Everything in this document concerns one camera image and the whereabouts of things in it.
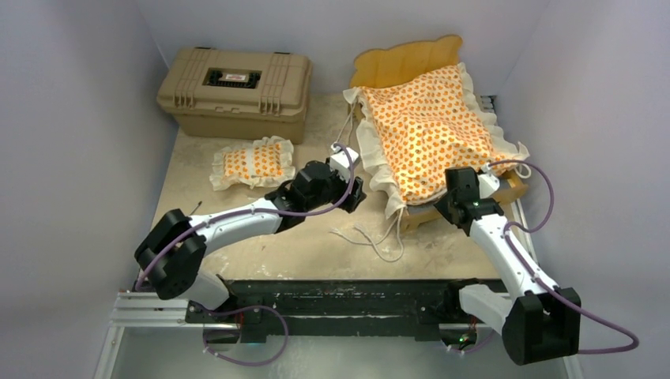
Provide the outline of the orange patterned white blanket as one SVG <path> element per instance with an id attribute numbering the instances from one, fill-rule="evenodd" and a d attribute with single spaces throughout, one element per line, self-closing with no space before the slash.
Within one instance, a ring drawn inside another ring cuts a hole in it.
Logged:
<path id="1" fill-rule="evenodd" d="M 388 233 L 399 235 L 409 206 L 446 192 L 445 170 L 493 164 L 500 176 L 517 170 L 529 150 L 504 137 L 497 117 L 478 104 L 464 63 L 432 70 L 387 88 L 355 86 L 343 92 L 362 117 L 356 139 L 370 188 L 386 193 Z"/>

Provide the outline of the wooden pet bed frame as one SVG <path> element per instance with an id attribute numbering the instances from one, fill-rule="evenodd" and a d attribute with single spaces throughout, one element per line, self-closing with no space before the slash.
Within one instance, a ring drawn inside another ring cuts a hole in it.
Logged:
<path id="1" fill-rule="evenodd" d="M 449 35 L 432 41 L 403 43 L 387 49 L 365 51 L 354 61 L 355 72 L 348 89 L 360 85 L 387 88 L 444 66 L 463 63 L 458 56 L 461 44 L 461 37 Z M 474 93 L 482 109 L 495 114 L 491 102 L 479 97 L 475 88 Z M 350 108 L 359 124 L 362 117 L 360 108 Z M 530 171 L 523 165 L 523 161 L 514 172 L 520 174 L 521 178 L 527 178 Z M 414 230 L 420 224 L 436 219 L 438 214 L 432 206 L 433 203 L 434 201 L 425 205 L 409 206 L 403 215 L 400 233 Z"/>

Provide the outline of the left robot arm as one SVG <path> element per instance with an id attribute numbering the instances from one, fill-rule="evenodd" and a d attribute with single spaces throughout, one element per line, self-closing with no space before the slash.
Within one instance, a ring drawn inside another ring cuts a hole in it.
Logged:
<path id="1" fill-rule="evenodd" d="M 331 163 L 310 161 L 247 206 L 209 215 L 187 216 L 178 208 L 166 212 L 134 253 L 141 268 L 136 286 L 148 282 L 162 300 L 186 299 L 217 323 L 231 320 L 234 296 L 223 279 L 202 269 L 204 258 L 249 238 L 279 234 L 307 217 L 337 208 L 354 212 L 367 197 L 364 181 L 349 166 L 338 170 Z"/>

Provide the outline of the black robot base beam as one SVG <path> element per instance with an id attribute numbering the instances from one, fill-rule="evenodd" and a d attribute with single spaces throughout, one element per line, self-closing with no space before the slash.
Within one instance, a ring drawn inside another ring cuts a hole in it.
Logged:
<path id="1" fill-rule="evenodd" d="M 457 291 L 484 284 L 505 295 L 501 280 L 234 280 L 224 316 L 186 304 L 185 322 L 202 325 L 213 343 L 264 343 L 269 336 L 410 337 L 457 341 L 471 321 Z"/>

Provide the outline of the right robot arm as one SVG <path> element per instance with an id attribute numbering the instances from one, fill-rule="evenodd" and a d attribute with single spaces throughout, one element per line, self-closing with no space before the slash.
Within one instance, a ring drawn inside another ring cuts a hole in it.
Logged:
<path id="1" fill-rule="evenodd" d="M 487 255 L 507 289 L 503 297 L 483 284 L 468 284 L 446 296 L 453 321 L 472 315 L 497 332 L 510 359 L 523 366 L 578 352 L 578 293 L 561 288 L 530 257 L 492 194 L 499 180 L 489 169 L 448 168 L 446 193 L 434 204 Z"/>

